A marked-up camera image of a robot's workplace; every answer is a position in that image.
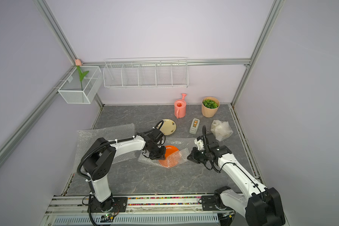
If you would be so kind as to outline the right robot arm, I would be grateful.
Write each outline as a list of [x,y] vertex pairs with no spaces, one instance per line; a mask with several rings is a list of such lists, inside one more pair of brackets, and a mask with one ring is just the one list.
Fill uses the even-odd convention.
[[281,196],[275,188],[267,188],[255,179],[236,159],[231,150],[220,146],[212,133],[203,133],[194,140],[188,160],[206,166],[217,173],[225,172],[238,186],[238,194],[224,186],[215,191],[217,206],[227,207],[245,217],[249,226],[283,226],[285,215]]

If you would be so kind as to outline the cream beige plate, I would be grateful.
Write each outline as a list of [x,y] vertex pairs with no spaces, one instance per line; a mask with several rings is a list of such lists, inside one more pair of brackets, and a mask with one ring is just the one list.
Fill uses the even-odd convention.
[[173,134],[175,132],[176,128],[177,128],[177,125],[176,125],[176,123],[173,120],[171,120],[171,119],[163,119],[163,125],[160,127],[159,130],[164,135],[168,136],[168,135]]

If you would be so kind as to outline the potted green plant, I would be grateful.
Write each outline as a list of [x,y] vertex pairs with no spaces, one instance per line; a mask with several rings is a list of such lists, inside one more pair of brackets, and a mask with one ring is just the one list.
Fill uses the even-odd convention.
[[212,118],[218,111],[220,102],[214,97],[205,97],[202,100],[202,114],[204,117]]

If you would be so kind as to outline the pink watering can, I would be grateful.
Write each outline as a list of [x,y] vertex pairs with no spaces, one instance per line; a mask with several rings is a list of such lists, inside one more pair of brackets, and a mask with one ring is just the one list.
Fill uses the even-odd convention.
[[178,99],[174,102],[174,115],[177,119],[183,118],[186,115],[186,94],[182,93],[182,99]]

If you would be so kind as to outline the pink artificial tulip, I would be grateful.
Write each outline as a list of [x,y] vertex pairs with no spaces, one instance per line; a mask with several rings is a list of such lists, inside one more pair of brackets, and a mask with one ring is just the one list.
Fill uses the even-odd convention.
[[86,75],[89,73],[89,71],[84,71],[84,72],[82,71],[82,69],[81,69],[82,62],[81,62],[80,59],[75,60],[75,65],[76,65],[76,69],[77,69],[78,74],[79,74],[79,80],[80,80],[80,83],[81,83],[81,90],[83,91],[82,81],[86,77]]

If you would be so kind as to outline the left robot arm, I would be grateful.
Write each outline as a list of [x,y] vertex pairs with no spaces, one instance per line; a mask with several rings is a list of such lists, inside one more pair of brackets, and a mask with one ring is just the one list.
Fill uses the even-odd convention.
[[164,141],[165,135],[156,128],[124,139],[98,138],[81,158],[76,173],[89,183],[90,194],[99,203],[110,203],[113,195],[107,174],[115,158],[133,151],[144,151],[151,160],[164,160]]

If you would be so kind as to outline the orange plate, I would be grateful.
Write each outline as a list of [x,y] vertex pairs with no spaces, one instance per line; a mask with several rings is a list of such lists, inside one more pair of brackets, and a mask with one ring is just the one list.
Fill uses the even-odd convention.
[[159,164],[165,168],[172,168],[179,164],[179,149],[175,146],[166,146],[165,159],[159,160]]

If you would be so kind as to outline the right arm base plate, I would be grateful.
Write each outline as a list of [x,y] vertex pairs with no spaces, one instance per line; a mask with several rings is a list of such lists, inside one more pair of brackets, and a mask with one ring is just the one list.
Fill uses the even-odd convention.
[[199,199],[203,211],[226,211],[229,207],[224,206],[216,195],[203,195]]

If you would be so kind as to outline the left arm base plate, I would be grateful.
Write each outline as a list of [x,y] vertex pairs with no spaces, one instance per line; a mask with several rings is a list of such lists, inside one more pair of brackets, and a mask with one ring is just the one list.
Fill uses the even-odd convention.
[[104,202],[99,202],[95,197],[92,197],[89,202],[91,213],[107,213],[107,212],[125,212],[127,208],[128,197],[119,196],[112,197]]

